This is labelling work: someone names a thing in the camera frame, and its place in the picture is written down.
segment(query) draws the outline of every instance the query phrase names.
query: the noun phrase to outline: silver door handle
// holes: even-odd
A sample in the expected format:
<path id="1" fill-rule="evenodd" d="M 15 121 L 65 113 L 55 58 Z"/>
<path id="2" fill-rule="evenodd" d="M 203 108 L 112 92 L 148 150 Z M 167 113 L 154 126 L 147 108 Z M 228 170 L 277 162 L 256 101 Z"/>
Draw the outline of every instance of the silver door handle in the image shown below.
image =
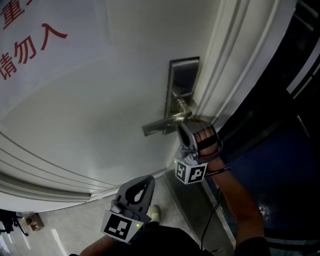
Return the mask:
<path id="1" fill-rule="evenodd" d="M 144 136 L 160 131 L 163 135 L 173 133 L 176 125 L 191 116 L 188 102 L 191 102 L 198 69 L 199 57 L 170 61 L 164 119 L 142 126 Z"/>
<path id="2" fill-rule="evenodd" d="M 185 99 L 181 97 L 181 95 L 174 88 L 171 92 L 173 95 L 173 100 L 178 102 L 178 105 L 181 107 L 182 112 L 142 126 L 144 136 L 149 136 L 151 134 L 163 131 L 167 128 L 174 127 L 178 124 L 181 124 L 186 118 L 191 116 L 192 111 L 186 103 Z"/>

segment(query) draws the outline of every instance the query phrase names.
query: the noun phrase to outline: sign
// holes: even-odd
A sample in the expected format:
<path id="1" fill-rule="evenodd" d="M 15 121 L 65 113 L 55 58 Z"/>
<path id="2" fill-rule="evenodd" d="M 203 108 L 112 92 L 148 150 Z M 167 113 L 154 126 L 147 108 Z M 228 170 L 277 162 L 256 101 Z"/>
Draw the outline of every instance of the sign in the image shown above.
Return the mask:
<path id="1" fill-rule="evenodd" d="M 50 80 L 108 52 L 110 44 L 98 22 L 95 3 L 1 2 L 0 120 Z"/>

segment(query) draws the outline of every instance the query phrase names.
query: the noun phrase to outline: shoe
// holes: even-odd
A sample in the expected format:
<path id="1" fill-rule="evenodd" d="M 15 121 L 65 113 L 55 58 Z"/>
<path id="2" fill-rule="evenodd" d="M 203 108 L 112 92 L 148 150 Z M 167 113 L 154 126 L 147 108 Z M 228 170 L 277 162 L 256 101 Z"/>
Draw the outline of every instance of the shoe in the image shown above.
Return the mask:
<path id="1" fill-rule="evenodd" d="M 161 222 L 161 210 L 160 207 L 157 205 L 154 205 L 150 208 L 149 216 L 151 218 L 152 222 L 158 222 L 160 225 Z"/>

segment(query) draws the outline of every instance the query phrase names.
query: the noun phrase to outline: black cable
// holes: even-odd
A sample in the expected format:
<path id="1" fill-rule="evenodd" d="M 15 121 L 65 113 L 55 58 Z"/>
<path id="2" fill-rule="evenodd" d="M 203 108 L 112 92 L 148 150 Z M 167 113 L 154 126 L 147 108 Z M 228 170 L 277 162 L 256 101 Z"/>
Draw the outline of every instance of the black cable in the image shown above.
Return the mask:
<path id="1" fill-rule="evenodd" d="M 210 217 L 209 217 L 209 220 L 205 226 L 205 229 L 202 233 L 202 237 L 201 237 L 201 251 L 203 250 L 203 241 L 204 241 L 204 237 L 205 237 L 205 234 L 207 232 L 207 229 L 209 227 L 209 223 L 210 223 L 210 220 L 211 220 L 211 217 L 212 215 L 216 212 L 217 208 L 219 207 L 219 196 L 220 196 L 220 188 L 218 189 L 218 192 L 217 192 L 217 198 L 216 198 L 216 206 L 213 208 L 212 212 L 210 213 Z"/>
<path id="2" fill-rule="evenodd" d="M 204 176 L 208 177 L 208 176 L 220 174 L 220 173 L 222 173 L 224 171 L 231 171 L 231 167 L 226 167 L 226 168 L 219 169 L 219 170 L 208 170 L 208 171 L 205 172 Z"/>

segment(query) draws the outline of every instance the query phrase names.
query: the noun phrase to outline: sleeve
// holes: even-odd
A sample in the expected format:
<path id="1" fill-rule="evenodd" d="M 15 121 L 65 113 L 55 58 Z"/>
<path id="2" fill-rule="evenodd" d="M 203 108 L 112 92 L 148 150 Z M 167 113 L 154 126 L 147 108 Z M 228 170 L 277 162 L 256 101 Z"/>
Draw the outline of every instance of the sleeve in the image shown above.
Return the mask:
<path id="1" fill-rule="evenodd" d="M 240 243 L 234 252 L 235 256 L 270 256 L 267 240 L 264 237 L 253 237 Z"/>

